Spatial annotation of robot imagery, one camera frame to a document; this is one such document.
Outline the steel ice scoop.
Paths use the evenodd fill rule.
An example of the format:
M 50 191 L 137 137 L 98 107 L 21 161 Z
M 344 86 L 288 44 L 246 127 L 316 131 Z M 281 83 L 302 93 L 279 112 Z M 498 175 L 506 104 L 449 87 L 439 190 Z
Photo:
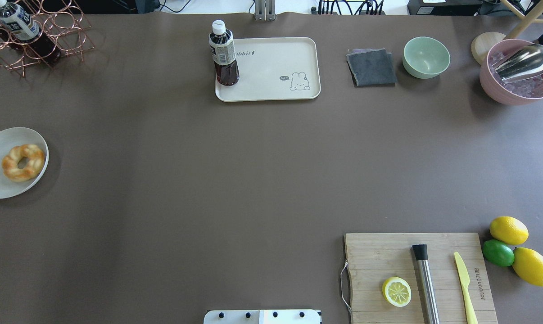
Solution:
M 543 74 L 543 45 L 522 47 L 509 58 L 494 66 L 494 72 L 504 83 L 527 80 Z

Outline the dark tea bottle on tray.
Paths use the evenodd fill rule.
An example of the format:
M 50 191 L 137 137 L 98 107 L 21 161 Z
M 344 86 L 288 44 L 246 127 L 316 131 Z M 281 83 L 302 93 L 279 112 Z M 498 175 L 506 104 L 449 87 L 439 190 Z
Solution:
M 234 86 L 240 78 L 236 61 L 234 35 L 222 20 L 212 23 L 208 43 L 215 65 L 216 80 L 223 86 Z

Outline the steel muddler black tip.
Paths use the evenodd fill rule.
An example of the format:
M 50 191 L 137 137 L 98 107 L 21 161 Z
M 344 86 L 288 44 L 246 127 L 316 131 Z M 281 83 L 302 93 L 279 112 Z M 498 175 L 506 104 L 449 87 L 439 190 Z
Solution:
M 430 271 L 428 249 L 426 244 L 412 246 L 417 262 L 420 289 L 423 296 L 425 315 L 429 324 L 440 324 L 439 311 L 436 303 L 433 280 Z

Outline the whole lemon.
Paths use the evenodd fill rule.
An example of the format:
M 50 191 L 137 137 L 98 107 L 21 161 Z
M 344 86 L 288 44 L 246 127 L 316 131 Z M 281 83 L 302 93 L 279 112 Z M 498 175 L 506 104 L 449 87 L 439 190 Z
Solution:
M 514 249 L 515 260 L 512 268 L 524 281 L 543 287 L 543 256 L 539 252 L 517 247 Z
M 489 225 L 493 238 L 509 245 L 520 245 L 529 238 L 529 230 L 519 219 L 511 216 L 499 216 Z

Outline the tea bottle in rack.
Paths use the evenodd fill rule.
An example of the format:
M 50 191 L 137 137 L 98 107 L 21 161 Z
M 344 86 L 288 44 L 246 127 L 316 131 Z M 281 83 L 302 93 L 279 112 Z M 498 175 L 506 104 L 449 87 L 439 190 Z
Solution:
M 0 0 L 0 20 L 15 38 L 31 48 L 34 58 L 50 65 L 59 61 L 61 50 L 22 6 Z

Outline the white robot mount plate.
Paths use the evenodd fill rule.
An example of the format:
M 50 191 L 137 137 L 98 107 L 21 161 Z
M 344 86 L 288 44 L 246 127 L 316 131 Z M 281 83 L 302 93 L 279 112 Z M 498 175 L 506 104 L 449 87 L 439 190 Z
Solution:
M 321 324 L 320 310 L 212 310 L 204 316 L 204 324 Z

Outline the halved lemon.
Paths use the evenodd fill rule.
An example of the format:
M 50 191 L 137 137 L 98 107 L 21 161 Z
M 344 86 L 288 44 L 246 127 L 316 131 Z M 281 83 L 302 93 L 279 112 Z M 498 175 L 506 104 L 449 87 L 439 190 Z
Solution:
M 408 282 L 397 276 L 385 279 L 381 291 L 385 300 L 395 307 L 407 306 L 412 298 L 412 290 Z

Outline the dark grey folded cloth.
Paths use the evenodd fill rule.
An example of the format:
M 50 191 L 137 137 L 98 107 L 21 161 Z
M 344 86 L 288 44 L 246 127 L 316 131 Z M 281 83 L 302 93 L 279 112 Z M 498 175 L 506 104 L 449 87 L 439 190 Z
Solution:
M 355 86 L 380 86 L 397 82 L 392 53 L 386 49 L 353 49 L 346 54 L 346 61 Z

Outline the green lime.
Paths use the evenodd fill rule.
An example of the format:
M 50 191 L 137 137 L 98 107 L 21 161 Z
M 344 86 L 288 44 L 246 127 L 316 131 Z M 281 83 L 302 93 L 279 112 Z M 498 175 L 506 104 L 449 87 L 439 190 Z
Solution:
M 499 267 L 509 267 L 515 261 L 512 249 L 504 242 L 496 239 L 487 240 L 482 244 L 484 258 Z

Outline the mint green bowl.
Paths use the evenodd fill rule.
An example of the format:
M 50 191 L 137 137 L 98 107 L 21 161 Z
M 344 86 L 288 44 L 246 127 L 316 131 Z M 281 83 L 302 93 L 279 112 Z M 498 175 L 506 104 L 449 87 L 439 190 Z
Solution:
M 412 76 L 430 79 L 444 72 L 451 56 L 440 41 L 426 36 L 409 40 L 403 49 L 403 67 Z

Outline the cream rabbit serving tray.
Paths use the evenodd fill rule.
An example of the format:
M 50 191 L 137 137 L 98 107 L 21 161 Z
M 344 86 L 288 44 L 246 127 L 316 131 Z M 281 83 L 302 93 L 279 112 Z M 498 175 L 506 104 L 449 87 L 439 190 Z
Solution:
M 215 83 L 221 101 L 310 100 L 321 92 L 317 46 L 308 37 L 235 39 L 240 80 Z

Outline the glazed twisted ring donut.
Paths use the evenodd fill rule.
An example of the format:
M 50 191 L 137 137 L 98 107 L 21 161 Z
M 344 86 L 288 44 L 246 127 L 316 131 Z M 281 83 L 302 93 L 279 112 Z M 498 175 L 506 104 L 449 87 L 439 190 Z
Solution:
M 13 147 L 1 162 L 3 174 L 12 182 L 24 182 L 35 178 L 45 164 L 45 152 L 37 145 Z

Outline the yellow plastic knife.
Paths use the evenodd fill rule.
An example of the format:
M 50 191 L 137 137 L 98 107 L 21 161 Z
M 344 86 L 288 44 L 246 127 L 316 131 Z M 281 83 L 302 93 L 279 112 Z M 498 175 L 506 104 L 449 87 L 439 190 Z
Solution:
M 458 274 L 460 285 L 461 285 L 467 323 L 478 324 L 479 322 L 477 320 L 475 309 L 473 307 L 471 296 L 468 290 L 469 284 L 471 283 L 471 279 L 469 277 L 467 266 L 465 265 L 464 260 L 459 254 L 459 252 L 453 252 L 453 258 L 456 263 L 457 274 Z

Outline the light grey round plate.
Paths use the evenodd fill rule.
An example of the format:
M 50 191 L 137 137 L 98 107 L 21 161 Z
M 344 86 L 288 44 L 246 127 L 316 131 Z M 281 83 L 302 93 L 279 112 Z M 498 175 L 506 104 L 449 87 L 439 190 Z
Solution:
M 43 150 L 45 154 L 45 164 L 41 169 L 41 172 L 39 172 L 35 178 L 25 182 L 12 182 L 4 176 L 1 166 L 2 159 L 8 154 L 12 147 L 27 144 L 37 145 Z M 46 171 L 47 165 L 49 164 L 49 157 L 49 147 L 47 146 L 45 139 L 35 130 L 26 127 L 12 127 L 0 131 L 0 199 L 14 197 L 33 187 Z

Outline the whole lemon rear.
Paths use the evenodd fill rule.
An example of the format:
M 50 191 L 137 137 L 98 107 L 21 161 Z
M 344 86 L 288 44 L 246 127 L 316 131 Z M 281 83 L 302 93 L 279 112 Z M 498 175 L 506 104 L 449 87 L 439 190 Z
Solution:
M 519 219 L 511 216 L 499 216 L 489 225 L 493 238 L 509 245 L 520 245 L 529 238 L 529 230 Z

